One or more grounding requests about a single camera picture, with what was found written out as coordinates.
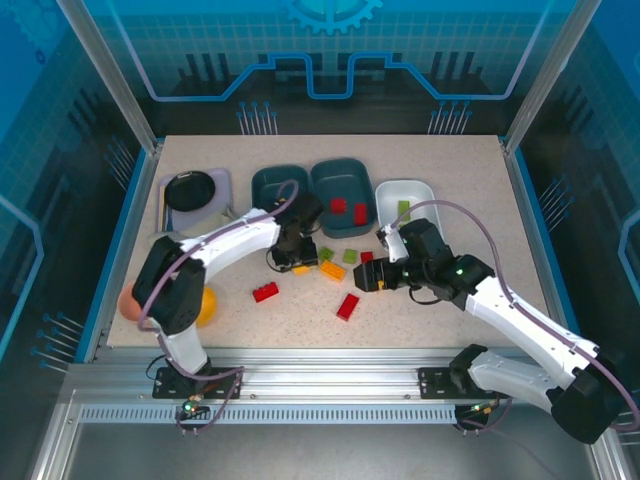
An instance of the cable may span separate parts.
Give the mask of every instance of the cable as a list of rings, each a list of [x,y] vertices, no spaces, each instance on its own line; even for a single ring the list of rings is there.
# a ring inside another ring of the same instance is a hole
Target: cable
[[[218,409],[216,414],[213,416],[213,418],[211,418],[211,420],[209,420],[203,426],[201,427],[194,426],[193,428],[194,433],[202,432],[204,430],[211,428],[213,424],[220,419],[220,417],[222,416],[222,413],[224,412],[224,409],[227,408],[227,404],[229,403],[229,400],[231,400],[231,397],[233,396],[233,392],[236,391],[236,388],[238,388],[238,385],[240,385],[241,382],[242,382],[242,372],[236,373],[236,378],[233,381],[233,385],[231,385],[231,388],[229,389],[229,393],[227,393],[227,396],[225,397],[224,402],[222,402],[222,405],[220,405],[220,408]],[[176,426],[182,429],[183,433],[187,430],[186,428],[184,428],[184,424],[180,421],[179,415],[178,417],[176,417]]]
[[[435,300],[427,300],[427,301],[416,300],[415,297],[413,296],[413,292],[416,292],[418,290],[420,290],[420,287],[417,287],[417,288],[409,287],[409,298],[414,302],[416,302],[418,305],[435,305],[436,303],[440,303],[442,301],[439,298],[436,298]]]
[[[166,357],[166,355],[164,353],[162,355],[158,355],[156,358],[151,360],[151,363],[147,366],[147,369],[145,370],[144,374],[147,376],[147,378],[149,380],[154,380],[155,381],[155,378],[153,378],[151,375],[149,375],[149,370],[151,370],[151,367],[153,367],[158,360],[160,360],[160,359],[162,359],[164,357]]]
[[[158,343],[160,344],[160,348],[162,348],[162,351],[167,355],[167,361],[183,376],[187,377],[187,378],[191,378],[193,380],[201,380],[201,381],[214,381],[214,380],[220,380],[222,378],[226,378],[230,375],[234,375],[236,373],[240,373],[244,370],[244,367],[238,367],[238,368],[232,368],[231,370],[228,370],[226,372],[220,373],[218,375],[211,375],[211,376],[207,376],[207,375],[194,375],[191,372],[188,372],[187,370],[185,370],[184,368],[182,368],[182,366],[180,366],[178,364],[178,362],[176,362],[170,355],[169,349],[167,348],[167,345],[165,344],[164,340],[162,339],[162,335],[160,335],[160,329],[156,328],[156,327],[145,327],[144,326],[144,321],[146,320],[148,314],[149,314],[149,310],[151,309],[151,305],[153,305],[153,302],[155,302],[156,298],[158,297],[160,291],[162,290],[162,288],[164,287],[164,285],[167,283],[167,281],[169,280],[169,278],[171,278],[171,275],[176,272],[176,270],[178,270],[178,268],[180,268],[180,266],[188,259],[191,257],[191,255],[193,255],[195,252],[197,252],[199,249],[203,248],[204,246],[208,245],[209,243],[211,243],[213,240],[215,240],[216,238],[232,232],[238,228],[245,228],[247,225],[251,225],[253,223],[257,223],[257,222],[261,222],[263,220],[266,220],[267,218],[270,217],[275,217],[276,215],[278,215],[279,213],[283,212],[284,210],[286,210],[287,208],[289,208],[289,206],[293,203],[293,201],[295,200],[296,196],[298,195],[298,182],[295,180],[287,180],[285,182],[282,182],[280,184],[280,188],[278,189],[278,193],[276,194],[277,196],[280,195],[280,193],[282,192],[282,190],[289,186],[289,185],[293,185],[293,192],[291,194],[291,196],[282,204],[280,205],[278,208],[276,208],[274,211],[269,212],[269,213],[265,213],[264,215],[258,215],[257,217],[253,217],[248,219],[246,222],[238,222],[238,223],[233,223],[230,224],[226,227],[222,227],[218,230],[216,230],[215,232],[211,233],[210,235],[206,236],[202,242],[200,242],[199,244],[194,245],[193,247],[191,247],[188,251],[184,252],[180,257],[178,257],[178,259],[169,266],[169,268],[162,274],[162,276],[160,277],[160,280],[158,281],[158,283],[155,285],[155,287],[153,288],[153,290],[151,291],[151,294],[149,295],[149,298],[147,299],[147,301],[145,302],[144,306],[142,307],[142,311],[140,312],[140,316],[138,317],[138,329],[142,332],[153,332],[157,335],[158,338]]]
[[[473,420],[463,420],[463,423],[466,423],[468,425],[472,425],[475,427],[482,427],[483,425],[481,423],[478,422],[474,422]],[[455,425],[455,427],[461,431],[462,433],[465,433],[465,430],[460,426],[460,425]],[[485,428],[479,428],[478,430],[476,430],[478,433],[481,433],[483,431],[486,431]],[[524,443],[522,443],[520,440],[518,440],[516,437],[509,435],[508,433],[504,433],[500,430],[492,430],[491,433],[498,435],[499,437],[504,438],[505,440],[508,440],[510,442],[515,443],[516,445],[518,445],[520,448],[522,448],[522,450],[524,450],[525,452],[527,452],[529,454],[529,456],[538,464],[540,465],[540,467],[545,470],[549,475],[551,475],[551,477],[555,478],[556,480],[562,480],[562,478],[560,477],[560,475],[558,475],[556,472],[554,472],[553,470],[551,470],[551,468],[549,468],[544,461],[542,461],[542,459],[540,457],[538,457],[535,452],[533,450],[531,450],[529,447],[527,447]]]
[[[554,329],[552,329],[551,327],[546,325],[544,322],[536,318],[535,315],[531,314],[526,308],[524,308],[522,305],[520,305],[518,302],[515,301],[515,299],[513,298],[513,295],[511,295],[511,292],[509,291],[509,287],[507,286],[507,282],[504,277],[504,272],[502,270],[502,263],[500,261],[500,255],[498,254],[498,247],[496,246],[496,242],[493,240],[493,237],[489,233],[489,230],[487,229],[487,227],[484,226],[484,224],[480,221],[478,217],[476,217],[469,210],[467,210],[461,205],[458,205],[457,203],[449,202],[447,200],[425,200],[424,202],[416,203],[411,208],[409,208],[406,212],[400,215],[391,224],[391,228],[396,229],[398,227],[398,224],[402,220],[402,218],[409,215],[416,208],[425,207],[428,205],[443,205],[446,207],[451,207],[455,210],[458,210],[459,212],[464,213],[467,217],[473,220],[473,222],[480,228],[480,230],[482,230],[482,233],[484,234],[485,238],[489,242],[489,246],[491,247],[491,252],[493,254],[493,259],[496,265],[496,275],[498,277],[498,282],[500,283],[500,288],[502,289],[502,293],[504,294],[505,298],[509,301],[511,306],[513,306],[513,308],[515,308],[518,312],[524,315],[527,319],[531,320],[537,327],[541,328],[546,333],[551,335],[553,338],[558,340],[560,343],[569,347],[572,351],[578,353],[578,355],[580,355],[589,363],[591,363],[594,367],[596,367],[600,371],[600,373],[602,373],[607,378],[607,380],[609,380],[609,382],[611,382],[611,384],[616,388],[616,390],[620,392],[620,395],[622,395],[622,398],[624,398],[625,402],[627,402],[627,405],[629,406],[629,409],[633,414],[633,422],[630,425],[611,425],[611,428],[619,432],[629,432],[629,431],[637,430],[638,427],[640,427],[640,409],[638,409],[638,406],[633,401],[631,394],[627,391],[627,389],[622,384],[622,382],[620,382],[620,380],[618,380],[615,377],[615,375],[613,375],[602,363],[600,363],[598,359],[592,357],[587,351],[582,349],[579,345],[573,343],[571,340],[565,338],[563,335],[556,332]]]

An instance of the lego brick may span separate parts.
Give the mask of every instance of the lego brick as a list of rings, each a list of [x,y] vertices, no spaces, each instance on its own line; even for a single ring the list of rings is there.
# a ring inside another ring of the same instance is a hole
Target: lego brick
[[[358,252],[347,248],[342,257],[344,263],[356,263],[358,261]]]
[[[356,225],[366,225],[367,224],[367,204],[366,203],[356,203],[355,208],[353,209],[353,223]]]
[[[335,280],[337,282],[341,282],[347,274],[347,271],[344,268],[339,267],[335,263],[331,263],[329,260],[322,262],[322,265],[320,265],[320,272],[331,280]]]
[[[347,201],[344,198],[332,198],[331,202],[329,202],[329,210],[331,213],[346,213]]]
[[[407,210],[409,210],[410,208],[411,208],[411,202],[409,202],[409,200],[400,200],[398,202],[398,217],[402,215],[404,212],[406,212]],[[402,217],[402,222],[406,223],[409,220],[411,220],[410,213]]]
[[[342,306],[338,310],[338,313],[337,313],[338,317],[344,320],[345,322],[348,322],[349,317],[353,313],[353,310],[356,308],[356,305],[358,304],[359,300],[360,299],[355,295],[348,294],[347,298],[344,299],[344,302],[342,302]]]
[[[360,262],[367,263],[373,260],[373,252],[362,252],[360,254]]]
[[[322,247],[318,252],[318,260],[331,260],[334,255],[335,252],[333,250],[327,247]]]
[[[307,273],[311,272],[311,267],[307,267],[306,265],[301,265],[299,267],[293,267],[291,270],[296,275],[306,275]]]
[[[271,282],[267,283],[264,287],[254,290],[253,298],[256,300],[256,303],[260,303],[269,297],[273,297],[277,293],[280,293],[278,285],[276,285],[276,282]]]

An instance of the green block in tray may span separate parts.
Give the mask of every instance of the green block in tray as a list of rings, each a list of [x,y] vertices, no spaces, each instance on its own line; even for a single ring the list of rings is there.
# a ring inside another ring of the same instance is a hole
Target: green block in tray
[[[411,202],[409,202],[409,200],[400,200],[398,202],[398,217],[400,215],[402,215],[403,213],[405,213],[410,208],[411,208]],[[406,223],[409,220],[411,220],[411,214],[408,214],[408,215],[405,215],[404,217],[402,217],[401,222],[402,223]]]

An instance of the glass panel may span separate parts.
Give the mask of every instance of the glass panel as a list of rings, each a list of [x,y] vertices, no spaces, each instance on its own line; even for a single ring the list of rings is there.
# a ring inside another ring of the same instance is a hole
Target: glass panel
[[[522,144],[581,333],[607,355],[626,357],[635,389],[640,388],[639,15],[637,2],[602,2]],[[634,446],[637,438],[625,435],[622,441]]]
[[[0,32],[0,464],[24,478],[140,148],[54,1],[0,2]]]
[[[158,135],[505,133],[573,4],[87,2]]]

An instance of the teal plastic tray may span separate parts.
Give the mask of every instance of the teal plastic tray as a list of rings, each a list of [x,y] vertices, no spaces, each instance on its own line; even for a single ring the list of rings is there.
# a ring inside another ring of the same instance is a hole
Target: teal plastic tray
[[[369,173],[361,161],[355,158],[337,158],[320,162],[311,169],[311,186],[324,206],[321,223],[322,231],[327,237],[356,237],[371,231],[376,221],[376,201]],[[347,201],[346,213],[331,213],[332,198],[344,198]],[[367,206],[365,225],[355,224],[356,203]]]
[[[251,179],[251,204],[254,208],[267,208],[277,200],[276,193],[285,180],[297,180],[299,193],[309,192],[309,174],[298,165],[277,165],[258,171]],[[293,187],[286,187],[283,198],[289,198]]]

